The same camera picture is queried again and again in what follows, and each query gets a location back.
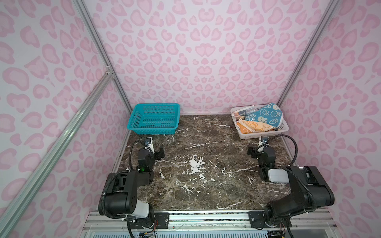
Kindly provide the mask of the corner aluminium post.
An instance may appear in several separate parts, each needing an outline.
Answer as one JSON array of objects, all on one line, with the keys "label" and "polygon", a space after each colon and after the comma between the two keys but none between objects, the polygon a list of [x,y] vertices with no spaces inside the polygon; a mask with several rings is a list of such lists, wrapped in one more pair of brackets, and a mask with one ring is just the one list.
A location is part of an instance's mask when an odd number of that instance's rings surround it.
[{"label": "corner aluminium post", "polygon": [[99,36],[95,24],[91,18],[91,15],[87,9],[87,6],[85,4],[85,1],[83,0],[74,0],[73,1],[75,7],[77,8],[78,13],[80,14],[84,25],[86,29],[88,30],[90,37],[92,41],[94,42],[95,48],[98,50],[98,53],[104,62],[104,65],[106,66],[107,70],[111,73],[113,82],[115,86],[117,87],[117,90],[122,98],[122,101],[124,102],[125,106],[127,107],[129,113],[132,113],[133,109],[131,107],[131,104],[128,101],[127,95],[122,87],[122,84],[114,70],[114,67],[110,61],[110,58],[106,52],[105,46],[102,43],[101,37]]},{"label": "corner aluminium post", "polygon": [[312,54],[314,48],[316,47],[319,39],[322,37],[324,31],[327,29],[330,21],[335,16],[336,11],[339,9],[341,5],[340,0],[331,0],[328,3],[327,8],[325,9],[320,21],[318,22],[313,34],[311,35],[311,38],[309,39],[305,50],[301,54],[301,57],[299,61],[296,64],[295,69],[293,70],[292,74],[290,75],[286,86],[284,90],[282,91],[282,94],[277,102],[278,106],[282,106],[282,104],[286,101],[286,97],[288,93],[291,91],[293,85],[295,84],[296,80],[298,79],[299,74],[301,73],[303,67],[305,66],[306,62],[308,61],[308,58]]}]

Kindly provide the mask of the white plastic basket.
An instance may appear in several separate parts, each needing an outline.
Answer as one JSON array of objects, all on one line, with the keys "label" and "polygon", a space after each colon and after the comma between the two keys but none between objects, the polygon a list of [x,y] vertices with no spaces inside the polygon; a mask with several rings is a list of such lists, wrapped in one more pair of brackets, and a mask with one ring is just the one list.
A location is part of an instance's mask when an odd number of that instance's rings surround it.
[{"label": "white plastic basket", "polygon": [[[256,109],[264,106],[264,105],[251,105],[251,106],[254,106]],[[245,108],[245,107],[249,107],[249,106],[243,106],[243,107],[235,107],[235,108],[232,108],[230,110],[230,113],[231,113],[231,117],[232,117],[232,120],[233,120],[233,123],[234,123],[234,126],[235,128],[237,129],[237,132],[239,134],[239,138],[240,139],[252,139],[252,138],[259,138],[261,136],[274,136],[274,135],[278,135],[278,134],[281,134],[281,133],[284,133],[284,132],[288,132],[289,131],[289,126],[285,120],[285,118],[283,117],[283,121],[281,123],[281,125],[277,128],[277,130],[275,131],[267,131],[267,132],[259,132],[259,133],[252,133],[252,134],[242,134],[240,131],[239,131],[239,128],[238,126],[236,126],[236,120],[235,120],[235,117],[232,115],[233,114],[233,111],[234,110],[237,110],[237,109],[241,109],[241,108]]]}]

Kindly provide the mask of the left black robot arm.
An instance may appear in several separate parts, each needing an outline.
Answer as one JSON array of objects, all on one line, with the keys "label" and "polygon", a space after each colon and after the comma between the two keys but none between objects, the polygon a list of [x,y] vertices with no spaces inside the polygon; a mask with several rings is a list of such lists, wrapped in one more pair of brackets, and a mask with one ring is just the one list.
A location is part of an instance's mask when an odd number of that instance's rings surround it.
[{"label": "left black robot arm", "polygon": [[144,229],[154,229],[158,221],[153,205],[138,199],[138,188],[152,184],[154,164],[164,157],[162,147],[156,152],[142,148],[138,151],[138,166],[135,170],[110,173],[99,200],[99,214],[126,220],[130,226],[135,223]]}]

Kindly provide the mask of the grey patterned towel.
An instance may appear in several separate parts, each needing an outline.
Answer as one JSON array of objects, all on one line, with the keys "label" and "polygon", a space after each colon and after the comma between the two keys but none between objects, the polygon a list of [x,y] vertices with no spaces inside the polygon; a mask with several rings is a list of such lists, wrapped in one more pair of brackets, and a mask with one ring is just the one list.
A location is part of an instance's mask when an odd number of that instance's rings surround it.
[{"label": "grey patterned towel", "polygon": [[235,117],[236,121],[245,120],[245,117],[247,115],[250,115],[254,113],[255,111],[256,109],[254,106],[249,106],[249,107],[234,110],[232,115]]}]

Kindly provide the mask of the teal bunny towel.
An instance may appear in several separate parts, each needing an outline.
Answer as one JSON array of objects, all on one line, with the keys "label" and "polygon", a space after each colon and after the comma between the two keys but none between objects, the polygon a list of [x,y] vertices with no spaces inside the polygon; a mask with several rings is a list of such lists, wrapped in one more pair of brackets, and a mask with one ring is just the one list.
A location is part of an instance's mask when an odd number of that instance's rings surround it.
[{"label": "teal bunny towel", "polygon": [[266,123],[278,128],[283,121],[283,112],[274,103],[266,104],[258,109],[251,107],[246,109],[245,121]]}]

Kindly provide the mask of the right corner aluminium post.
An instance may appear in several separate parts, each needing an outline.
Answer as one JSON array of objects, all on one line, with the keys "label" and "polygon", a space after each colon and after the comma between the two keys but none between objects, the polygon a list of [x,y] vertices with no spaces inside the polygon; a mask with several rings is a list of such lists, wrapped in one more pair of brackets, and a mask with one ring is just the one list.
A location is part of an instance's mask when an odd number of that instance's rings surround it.
[{"label": "right corner aluminium post", "polygon": [[328,3],[327,8],[325,9],[320,21],[318,22],[313,34],[311,35],[311,38],[309,39],[305,50],[301,54],[301,57],[299,61],[296,64],[295,69],[293,70],[292,74],[290,75],[286,86],[284,90],[282,91],[282,94],[277,102],[278,106],[282,106],[282,104],[286,101],[286,97],[288,93],[291,91],[293,85],[295,84],[296,80],[298,79],[299,74],[301,73],[303,67],[305,66],[306,62],[308,61],[308,58],[312,54],[314,48],[316,47],[319,39],[322,37],[324,31],[327,29],[330,21],[335,16],[336,11],[339,9],[341,5],[340,0],[331,0]]}]

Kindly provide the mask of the teal plastic basket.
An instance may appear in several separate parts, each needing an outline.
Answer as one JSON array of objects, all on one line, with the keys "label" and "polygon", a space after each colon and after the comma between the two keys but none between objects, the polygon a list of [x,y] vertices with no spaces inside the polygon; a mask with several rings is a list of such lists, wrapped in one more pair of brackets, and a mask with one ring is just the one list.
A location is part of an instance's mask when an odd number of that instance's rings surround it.
[{"label": "teal plastic basket", "polygon": [[139,135],[175,134],[180,111],[177,103],[137,104],[130,116],[128,129]]}]

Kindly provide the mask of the orange bunny towel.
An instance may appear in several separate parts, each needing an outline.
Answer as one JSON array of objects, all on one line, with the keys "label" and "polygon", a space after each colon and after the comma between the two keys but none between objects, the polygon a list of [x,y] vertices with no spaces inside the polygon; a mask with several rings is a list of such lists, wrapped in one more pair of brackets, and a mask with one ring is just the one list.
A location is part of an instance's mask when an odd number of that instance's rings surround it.
[{"label": "orange bunny towel", "polygon": [[236,122],[236,126],[238,126],[239,131],[242,134],[252,134],[259,132],[267,132],[267,131],[275,131],[277,128],[262,122],[250,122],[245,120],[239,120]]}]

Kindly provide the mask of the diagonal aluminium frame bar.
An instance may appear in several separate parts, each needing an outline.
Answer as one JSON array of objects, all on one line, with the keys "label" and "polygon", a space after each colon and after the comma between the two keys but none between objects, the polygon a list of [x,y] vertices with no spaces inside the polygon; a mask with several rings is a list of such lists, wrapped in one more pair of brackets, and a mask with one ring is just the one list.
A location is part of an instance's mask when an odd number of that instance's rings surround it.
[{"label": "diagonal aluminium frame bar", "polygon": [[36,170],[29,177],[26,183],[21,188],[20,192],[10,203],[9,207],[1,217],[1,237],[7,238],[23,216],[27,207],[36,196],[37,192],[57,164],[64,151],[69,146],[75,134],[80,129],[81,125],[88,117],[94,105],[102,95],[104,89],[108,86],[114,75],[106,72],[100,82],[96,85],[91,94],[87,97],[77,113],[67,124],[60,137],[52,145]]}]

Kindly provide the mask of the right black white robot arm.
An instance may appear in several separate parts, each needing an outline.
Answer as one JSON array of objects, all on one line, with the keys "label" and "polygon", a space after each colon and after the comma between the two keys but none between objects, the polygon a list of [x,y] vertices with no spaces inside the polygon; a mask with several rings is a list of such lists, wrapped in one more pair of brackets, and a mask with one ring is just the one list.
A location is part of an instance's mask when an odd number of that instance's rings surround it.
[{"label": "right black white robot arm", "polygon": [[275,149],[271,146],[249,147],[248,155],[257,159],[259,176],[263,181],[290,186],[290,193],[268,202],[262,215],[249,213],[252,228],[262,230],[281,224],[289,228],[292,217],[334,204],[334,194],[317,167],[288,165],[277,168]]}]

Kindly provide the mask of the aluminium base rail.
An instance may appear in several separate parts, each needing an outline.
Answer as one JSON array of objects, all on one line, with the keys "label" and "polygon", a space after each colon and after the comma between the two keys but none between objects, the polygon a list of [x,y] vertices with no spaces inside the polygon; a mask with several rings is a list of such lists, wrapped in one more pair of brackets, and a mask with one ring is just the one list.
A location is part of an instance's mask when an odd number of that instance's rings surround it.
[{"label": "aluminium base rail", "polygon": [[[262,210],[159,211],[157,228],[151,238],[282,238],[290,237],[284,223],[268,227],[261,221]],[[290,219],[296,238],[339,238],[336,223],[326,209]],[[91,212],[82,229],[82,238],[128,238],[125,221]]]}]

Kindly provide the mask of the left corner aluminium post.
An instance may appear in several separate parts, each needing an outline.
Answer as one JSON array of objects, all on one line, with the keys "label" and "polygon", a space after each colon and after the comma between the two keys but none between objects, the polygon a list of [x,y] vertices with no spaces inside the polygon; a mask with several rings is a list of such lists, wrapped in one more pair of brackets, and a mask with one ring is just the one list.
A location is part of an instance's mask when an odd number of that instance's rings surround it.
[{"label": "left corner aluminium post", "polygon": [[80,14],[84,25],[86,29],[88,30],[90,37],[92,41],[94,42],[95,48],[98,50],[98,53],[104,62],[104,65],[106,66],[107,70],[111,73],[113,82],[115,86],[117,87],[117,90],[122,98],[122,101],[124,102],[125,106],[127,107],[129,113],[132,113],[133,109],[131,107],[131,104],[128,101],[127,95],[122,87],[122,84],[114,70],[114,67],[110,61],[110,58],[106,52],[105,46],[102,43],[101,37],[99,36],[95,24],[91,18],[91,15],[87,9],[87,6],[85,4],[85,1],[83,0],[74,0],[73,1],[75,7],[77,8],[78,13]]}]

